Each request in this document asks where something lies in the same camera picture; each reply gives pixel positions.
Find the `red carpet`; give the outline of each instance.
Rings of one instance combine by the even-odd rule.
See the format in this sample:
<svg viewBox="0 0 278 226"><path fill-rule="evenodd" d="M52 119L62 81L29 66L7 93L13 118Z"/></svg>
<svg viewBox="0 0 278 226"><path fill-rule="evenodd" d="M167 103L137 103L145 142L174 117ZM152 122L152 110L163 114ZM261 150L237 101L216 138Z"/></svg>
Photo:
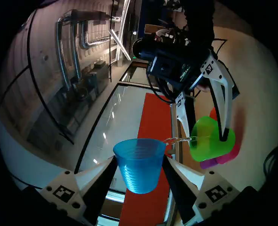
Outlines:
<svg viewBox="0 0 278 226"><path fill-rule="evenodd" d="M171 115L169 104L155 94L147 93L138 131L138 138L165 140L171 137ZM155 190L147 194L135 194L128 189L125 194L119 226L155 226L163 223L169 185L163 169Z"/></svg>

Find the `robotic arm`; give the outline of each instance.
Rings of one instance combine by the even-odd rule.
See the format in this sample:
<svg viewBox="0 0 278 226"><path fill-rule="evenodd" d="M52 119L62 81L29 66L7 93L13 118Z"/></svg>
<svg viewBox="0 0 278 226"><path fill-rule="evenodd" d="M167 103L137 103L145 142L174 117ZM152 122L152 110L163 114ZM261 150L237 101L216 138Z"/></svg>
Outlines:
<svg viewBox="0 0 278 226"><path fill-rule="evenodd" d="M176 103L177 118L187 137L195 124L193 100L189 94L198 84L206 83L218 117L220 140L227 140L234 82L212 50L204 45L167 45L142 38L134 43L133 53L151 62L147 74L154 75L161 92ZM173 92L166 87L167 82L174 87Z"/></svg>

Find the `blue plastic cup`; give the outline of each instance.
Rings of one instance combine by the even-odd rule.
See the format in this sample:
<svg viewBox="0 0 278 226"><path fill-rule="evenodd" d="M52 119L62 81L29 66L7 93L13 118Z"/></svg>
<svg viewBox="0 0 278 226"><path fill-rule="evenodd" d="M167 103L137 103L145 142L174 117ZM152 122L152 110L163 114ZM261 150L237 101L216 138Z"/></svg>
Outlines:
<svg viewBox="0 0 278 226"><path fill-rule="evenodd" d="M114 146L127 188L146 194L157 187L166 144L154 139L131 139Z"/></svg>

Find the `green plastic cup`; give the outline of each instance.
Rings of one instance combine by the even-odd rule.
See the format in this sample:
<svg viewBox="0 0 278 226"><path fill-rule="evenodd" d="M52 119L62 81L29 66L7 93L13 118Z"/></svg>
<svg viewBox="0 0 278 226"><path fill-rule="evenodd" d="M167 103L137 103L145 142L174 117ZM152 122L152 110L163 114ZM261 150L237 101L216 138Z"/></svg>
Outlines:
<svg viewBox="0 0 278 226"><path fill-rule="evenodd" d="M190 154L197 162L213 159L229 153L235 144L235 133L229 129L228 138L222 142L219 138L217 121L204 116L194 125L191 137L197 137L190 141Z"/></svg>

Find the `ceiling light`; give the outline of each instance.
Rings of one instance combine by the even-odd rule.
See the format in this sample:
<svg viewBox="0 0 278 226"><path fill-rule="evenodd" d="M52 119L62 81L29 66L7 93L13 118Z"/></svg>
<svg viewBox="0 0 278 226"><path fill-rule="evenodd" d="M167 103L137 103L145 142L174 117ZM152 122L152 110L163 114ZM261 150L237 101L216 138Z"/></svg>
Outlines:
<svg viewBox="0 0 278 226"><path fill-rule="evenodd" d="M130 0L125 0L124 1L124 5L123 5L123 10L122 10L122 15L121 15L120 29L119 29L119 40L120 41L122 40L124 23L125 23L125 19L127 17L127 11L128 11L128 6L129 5L130 5ZM116 50L116 60L119 60L119 58L120 58L120 48L117 47L117 50Z"/></svg>
<svg viewBox="0 0 278 226"><path fill-rule="evenodd" d="M127 53L127 51L125 50L122 42L119 40L118 36L116 35L115 31L112 29L112 30L109 30L108 31L110 33L110 35L114 38L115 42L117 43L117 45L121 48L122 52L124 53L124 55L127 57L127 59L129 61L131 61L131 58L129 56L129 54Z"/></svg>
<svg viewBox="0 0 278 226"><path fill-rule="evenodd" d="M125 75L122 78L122 81L124 82L125 78L127 77L127 73L125 73Z"/></svg>

